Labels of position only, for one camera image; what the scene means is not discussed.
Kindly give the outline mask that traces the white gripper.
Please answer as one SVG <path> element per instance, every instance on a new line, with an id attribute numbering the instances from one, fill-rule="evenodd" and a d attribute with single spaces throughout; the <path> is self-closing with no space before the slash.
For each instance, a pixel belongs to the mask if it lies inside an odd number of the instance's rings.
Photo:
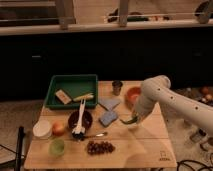
<path id="1" fill-rule="evenodd" d="M 133 115 L 137 117 L 136 123 L 142 122 L 150 113 L 149 106 L 144 102 L 136 101 L 133 107 Z"/>

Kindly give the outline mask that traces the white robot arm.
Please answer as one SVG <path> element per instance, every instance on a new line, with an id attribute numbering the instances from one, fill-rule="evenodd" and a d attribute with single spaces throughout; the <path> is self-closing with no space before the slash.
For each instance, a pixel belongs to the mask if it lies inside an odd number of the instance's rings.
<path id="1" fill-rule="evenodd" d="M 165 75 L 142 81 L 141 94 L 133 107 L 139 119 L 145 119 L 152 113 L 155 104 L 160 102 L 173 108 L 184 119 L 213 136 L 213 107 L 177 94 L 170 87 L 170 79 Z"/>

